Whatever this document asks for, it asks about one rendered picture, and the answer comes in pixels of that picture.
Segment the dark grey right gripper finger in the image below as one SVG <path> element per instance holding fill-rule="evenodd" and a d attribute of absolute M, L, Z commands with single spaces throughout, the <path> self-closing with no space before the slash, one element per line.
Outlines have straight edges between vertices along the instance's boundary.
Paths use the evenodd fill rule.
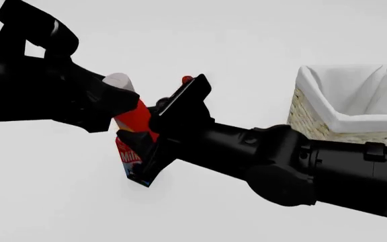
<path fill-rule="evenodd" d="M 157 145 L 147 132 L 117 131 L 117 148 L 123 164 L 156 163 Z"/>

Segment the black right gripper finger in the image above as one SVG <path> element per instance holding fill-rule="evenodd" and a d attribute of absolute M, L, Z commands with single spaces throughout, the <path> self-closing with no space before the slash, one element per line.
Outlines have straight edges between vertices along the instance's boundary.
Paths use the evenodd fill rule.
<path fill-rule="evenodd" d="M 104 83 L 103 86 L 101 108 L 112 118 L 132 111 L 137 107 L 140 96 L 135 92 L 131 83 L 123 83 L 119 86 Z"/>

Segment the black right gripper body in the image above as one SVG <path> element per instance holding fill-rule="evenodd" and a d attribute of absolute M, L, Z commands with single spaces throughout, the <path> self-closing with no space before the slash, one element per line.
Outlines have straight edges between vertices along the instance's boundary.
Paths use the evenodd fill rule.
<path fill-rule="evenodd" d="M 199 129 L 214 122 L 204 104 L 211 90 L 205 74 L 199 74 L 148 109 L 151 112 L 149 128 L 159 135 L 162 170 L 177 159 L 182 146 L 191 141 Z"/>

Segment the red ketchup bottle white cap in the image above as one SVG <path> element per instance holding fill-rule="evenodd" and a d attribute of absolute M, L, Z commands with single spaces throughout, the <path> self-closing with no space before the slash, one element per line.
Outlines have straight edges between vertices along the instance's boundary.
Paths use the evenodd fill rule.
<path fill-rule="evenodd" d="M 114 73 L 103 79 L 103 82 L 121 88 L 124 90 L 135 92 L 134 86 L 127 74 Z M 114 118 L 120 130 L 129 130 L 130 132 L 147 132 L 155 142 L 158 134 L 151 131 L 149 128 L 149 120 L 151 113 L 145 106 L 142 100 L 138 100 L 137 107 L 134 110 L 120 114 Z"/>

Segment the woven wicker basket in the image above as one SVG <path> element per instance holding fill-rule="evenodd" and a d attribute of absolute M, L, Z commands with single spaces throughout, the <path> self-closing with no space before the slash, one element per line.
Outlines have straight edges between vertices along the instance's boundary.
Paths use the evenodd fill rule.
<path fill-rule="evenodd" d="M 306 96 L 296 86 L 288 114 L 287 123 L 295 130 L 316 140 L 331 140 L 344 143 L 384 143 L 387 145 L 387 132 L 339 133 L 333 132 L 316 115 Z"/>

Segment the white cloth basket liner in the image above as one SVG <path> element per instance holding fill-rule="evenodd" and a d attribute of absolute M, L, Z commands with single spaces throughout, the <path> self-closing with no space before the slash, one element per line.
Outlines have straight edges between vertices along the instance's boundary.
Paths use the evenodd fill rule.
<path fill-rule="evenodd" d="M 305 65 L 296 86 L 333 132 L 387 132 L 387 65 Z"/>

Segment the milk carton red blue print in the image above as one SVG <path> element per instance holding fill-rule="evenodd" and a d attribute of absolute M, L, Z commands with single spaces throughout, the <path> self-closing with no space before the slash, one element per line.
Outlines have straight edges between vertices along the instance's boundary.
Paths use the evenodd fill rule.
<path fill-rule="evenodd" d="M 150 187 L 162 170 L 160 168 L 159 135 L 119 130 L 116 146 L 126 177 L 144 187 Z"/>

